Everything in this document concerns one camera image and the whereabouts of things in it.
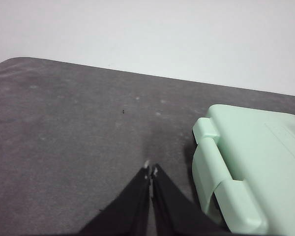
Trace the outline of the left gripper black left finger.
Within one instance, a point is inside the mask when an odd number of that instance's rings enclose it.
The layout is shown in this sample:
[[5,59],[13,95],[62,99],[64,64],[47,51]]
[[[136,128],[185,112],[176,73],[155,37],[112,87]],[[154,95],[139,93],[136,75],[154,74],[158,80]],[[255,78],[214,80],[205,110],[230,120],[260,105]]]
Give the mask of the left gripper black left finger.
[[149,211],[149,161],[121,193],[80,231],[82,236],[145,236]]

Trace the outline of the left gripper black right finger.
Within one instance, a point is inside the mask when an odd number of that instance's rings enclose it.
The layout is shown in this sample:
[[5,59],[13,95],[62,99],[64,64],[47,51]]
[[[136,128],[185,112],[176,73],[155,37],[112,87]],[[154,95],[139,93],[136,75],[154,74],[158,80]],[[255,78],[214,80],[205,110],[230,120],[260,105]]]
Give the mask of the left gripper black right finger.
[[152,201],[160,236],[228,236],[174,184],[159,164],[152,167]]

